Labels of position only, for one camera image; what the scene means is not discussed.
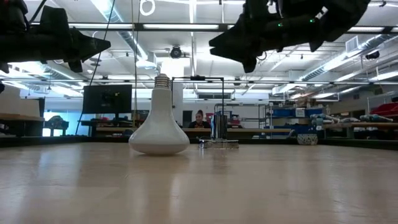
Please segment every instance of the bulb screw base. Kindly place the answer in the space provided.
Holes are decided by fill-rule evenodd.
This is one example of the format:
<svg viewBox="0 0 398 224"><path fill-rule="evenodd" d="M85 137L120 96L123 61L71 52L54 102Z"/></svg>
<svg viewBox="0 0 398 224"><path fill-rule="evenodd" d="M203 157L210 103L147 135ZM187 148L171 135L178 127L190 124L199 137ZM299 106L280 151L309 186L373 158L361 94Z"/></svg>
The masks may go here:
<svg viewBox="0 0 398 224"><path fill-rule="evenodd" d="M155 77L155 87L166 87L170 88L171 81L166 74L159 74Z"/></svg>

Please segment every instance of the metal canister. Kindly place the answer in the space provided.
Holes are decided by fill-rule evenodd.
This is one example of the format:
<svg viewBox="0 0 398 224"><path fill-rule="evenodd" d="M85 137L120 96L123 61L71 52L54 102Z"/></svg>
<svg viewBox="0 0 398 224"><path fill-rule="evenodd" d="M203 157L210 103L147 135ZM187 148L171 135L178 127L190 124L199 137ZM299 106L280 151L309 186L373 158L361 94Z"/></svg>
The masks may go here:
<svg viewBox="0 0 398 224"><path fill-rule="evenodd" d="M226 115L214 114L211 119L211 138L226 139L228 119Z"/></svg>

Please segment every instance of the white light bulb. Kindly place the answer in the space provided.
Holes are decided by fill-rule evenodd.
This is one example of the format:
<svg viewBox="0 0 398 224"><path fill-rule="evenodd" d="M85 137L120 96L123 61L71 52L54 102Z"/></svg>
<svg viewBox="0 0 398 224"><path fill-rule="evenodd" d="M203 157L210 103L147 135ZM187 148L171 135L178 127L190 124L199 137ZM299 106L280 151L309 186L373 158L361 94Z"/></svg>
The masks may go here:
<svg viewBox="0 0 398 224"><path fill-rule="evenodd" d="M184 151L188 136L174 120L170 79L165 74L155 78L150 111L144 124L129 140L130 147L138 152L152 155L172 155Z"/></svg>

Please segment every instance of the computer monitor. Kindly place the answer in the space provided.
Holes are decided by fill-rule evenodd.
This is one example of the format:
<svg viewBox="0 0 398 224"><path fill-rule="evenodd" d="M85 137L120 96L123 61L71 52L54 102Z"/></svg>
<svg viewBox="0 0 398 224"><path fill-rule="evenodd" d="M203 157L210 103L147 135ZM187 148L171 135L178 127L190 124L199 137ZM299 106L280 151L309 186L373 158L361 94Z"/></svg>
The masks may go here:
<svg viewBox="0 0 398 224"><path fill-rule="evenodd" d="M131 113L131 85L85 86L83 114Z"/></svg>

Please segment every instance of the woman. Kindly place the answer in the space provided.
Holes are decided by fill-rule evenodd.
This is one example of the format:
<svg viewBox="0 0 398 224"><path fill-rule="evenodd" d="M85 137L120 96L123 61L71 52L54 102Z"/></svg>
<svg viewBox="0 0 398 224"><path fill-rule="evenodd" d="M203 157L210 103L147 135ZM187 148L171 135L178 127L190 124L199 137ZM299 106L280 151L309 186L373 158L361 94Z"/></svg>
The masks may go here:
<svg viewBox="0 0 398 224"><path fill-rule="evenodd" d="M210 124L206 121L203 121L203 111L198 110L195 115L196 121L191 122L188 128L211 128Z"/></svg>

